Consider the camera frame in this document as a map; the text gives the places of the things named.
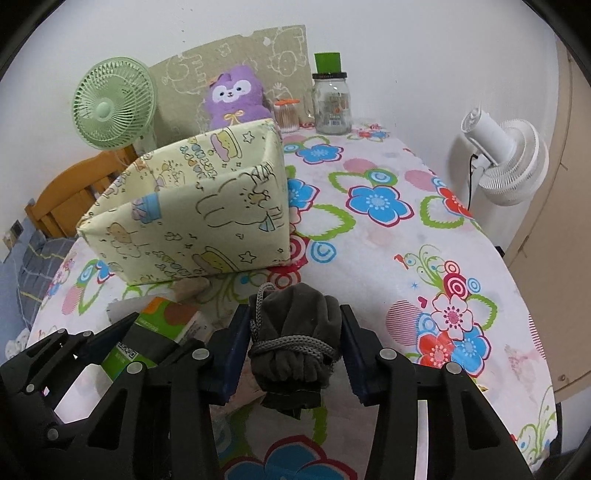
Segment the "green jar lid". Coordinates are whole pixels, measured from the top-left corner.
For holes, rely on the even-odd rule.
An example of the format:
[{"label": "green jar lid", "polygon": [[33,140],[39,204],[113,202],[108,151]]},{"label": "green jar lid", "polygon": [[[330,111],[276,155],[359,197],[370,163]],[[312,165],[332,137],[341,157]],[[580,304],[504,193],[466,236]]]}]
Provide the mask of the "green jar lid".
[{"label": "green jar lid", "polygon": [[318,73],[340,72],[340,53],[337,51],[314,53]]}]

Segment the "small glass jar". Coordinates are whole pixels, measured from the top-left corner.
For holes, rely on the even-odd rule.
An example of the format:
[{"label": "small glass jar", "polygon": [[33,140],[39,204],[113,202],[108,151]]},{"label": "small glass jar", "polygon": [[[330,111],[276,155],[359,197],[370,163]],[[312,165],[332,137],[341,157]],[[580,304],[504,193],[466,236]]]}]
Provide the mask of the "small glass jar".
[{"label": "small glass jar", "polygon": [[312,103],[316,131],[326,135],[351,132],[350,94],[345,72],[313,73]]},{"label": "small glass jar", "polygon": [[297,113],[299,100],[277,100],[273,103],[275,122],[279,125],[282,134],[290,134],[300,129],[300,118]]}]

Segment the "green desk fan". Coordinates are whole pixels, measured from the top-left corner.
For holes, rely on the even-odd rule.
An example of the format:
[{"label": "green desk fan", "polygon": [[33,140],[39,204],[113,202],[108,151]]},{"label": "green desk fan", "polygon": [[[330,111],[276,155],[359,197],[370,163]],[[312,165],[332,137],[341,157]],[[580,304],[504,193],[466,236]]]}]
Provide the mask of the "green desk fan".
[{"label": "green desk fan", "polygon": [[155,112],[156,84],[148,67],[126,57],[93,66],[72,102],[74,124],[84,141],[100,150],[134,144],[138,155],[156,149]]}]

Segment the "white wall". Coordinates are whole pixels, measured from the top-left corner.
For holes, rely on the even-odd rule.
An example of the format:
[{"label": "white wall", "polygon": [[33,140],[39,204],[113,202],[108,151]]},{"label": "white wall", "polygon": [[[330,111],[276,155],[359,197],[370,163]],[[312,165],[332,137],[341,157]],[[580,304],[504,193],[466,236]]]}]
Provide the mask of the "white wall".
[{"label": "white wall", "polygon": [[591,387],[562,402],[562,451],[576,450],[591,426]]},{"label": "white wall", "polygon": [[[66,0],[31,36],[0,82],[0,231],[69,165],[94,155],[70,120],[77,82],[96,62],[132,56],[152,65],[190,47],[259,28],[305,24],[310,53],[340,51],[353,114],[379,118],[458,189],[470,150],[464,115],[526,118],[554,128],[554,36],[521,0]],[[484,208],[507,246],[521,221]]]}]

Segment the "barcode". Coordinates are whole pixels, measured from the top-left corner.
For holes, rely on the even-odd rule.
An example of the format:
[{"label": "barcode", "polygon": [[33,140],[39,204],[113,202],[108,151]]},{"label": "barcode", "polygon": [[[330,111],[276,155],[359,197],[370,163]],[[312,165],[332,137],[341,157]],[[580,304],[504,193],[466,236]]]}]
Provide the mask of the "barcode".
[{"label": "barcode", "polygon": [[117,343],[117,348],[121,351],[122,354],[124,354],[130,360],[133,360],[138,354],[138,352],[132,350],[127,345],[124,345],[121,342]]}]

